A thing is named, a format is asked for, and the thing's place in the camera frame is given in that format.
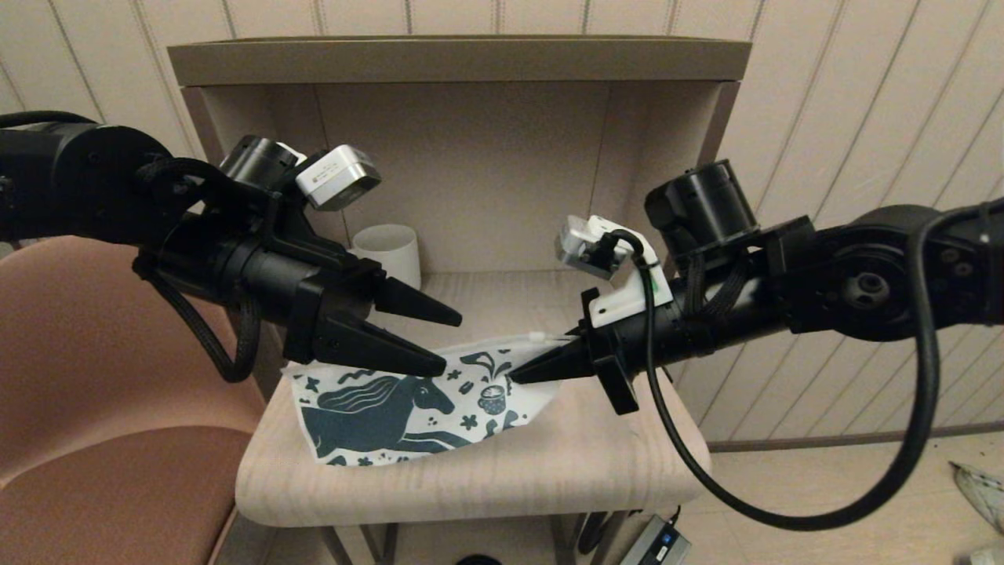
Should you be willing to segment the white horse-print zip pouch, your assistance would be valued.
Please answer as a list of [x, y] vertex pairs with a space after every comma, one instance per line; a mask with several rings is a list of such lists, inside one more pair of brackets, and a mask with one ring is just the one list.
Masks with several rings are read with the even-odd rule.
[[320, 362], [291, 362], [282, 372], [319, 464], [393, 465], [532, 422], [560, 385], [517, 384], [511, 375], [569, 341], [534, 332], [455, 344], [438, 351], [447, 365], [437, 377]]

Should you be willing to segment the white ceramic mug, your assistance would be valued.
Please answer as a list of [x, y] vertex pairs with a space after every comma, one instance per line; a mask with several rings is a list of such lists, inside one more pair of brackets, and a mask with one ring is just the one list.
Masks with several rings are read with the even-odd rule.
[[391, 277], [416, 290], [422, 289], [419, 241], [415, 229], [387, 223], [362, 229], [351, 239], [349, 251], [356, 257], [380, 262]]

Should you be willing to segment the light wood desk with hutch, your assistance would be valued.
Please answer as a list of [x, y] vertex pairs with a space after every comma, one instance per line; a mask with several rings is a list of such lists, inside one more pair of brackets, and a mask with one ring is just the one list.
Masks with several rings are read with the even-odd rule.
[[[213, 161], [244, 133], [313, 151], [354, 144], [384, 182], [331, 239], [404, 223], [424, 290], [461, 326], [375, 314], [429, 349], [560, 333], [595, 284], [559, 267], [567, 215], [606, 216], [663, 243], [643, 191], [716, 157], [751, 43], [695, 37], [468, 35], [256, 37], [176, 44], [169, 62]], [[563, 383], [534, 422], [477, 446], [388, 466], [315, 460], [292, 380], [267, 405], [238, 472], [237, 504], [278, 528], [628, 510], [686, 503], [697, 481], [662, 439], [649, 387], [617, 416], [595, 379]]]

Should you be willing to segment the grey power adapter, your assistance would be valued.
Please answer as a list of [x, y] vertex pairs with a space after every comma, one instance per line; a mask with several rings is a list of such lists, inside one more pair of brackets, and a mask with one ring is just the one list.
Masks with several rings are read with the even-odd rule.
[[674, 523], [653, 516], [617, 565], [685, 565], [692, 547]]

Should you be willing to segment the pink upholstered chair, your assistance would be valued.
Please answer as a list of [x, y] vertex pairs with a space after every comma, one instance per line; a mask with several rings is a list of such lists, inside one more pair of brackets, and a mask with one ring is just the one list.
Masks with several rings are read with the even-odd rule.
[[211, 565], [265, 401], [132, 270], [60, 237], [0, 260], [0, 565]]

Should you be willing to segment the patterned fabric item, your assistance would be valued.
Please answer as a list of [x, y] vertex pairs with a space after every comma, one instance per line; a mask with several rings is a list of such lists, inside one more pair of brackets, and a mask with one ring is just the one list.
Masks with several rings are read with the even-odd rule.
[[951, 476], [963, 497], [1004, 537], [1004, 476], [950, 461]]

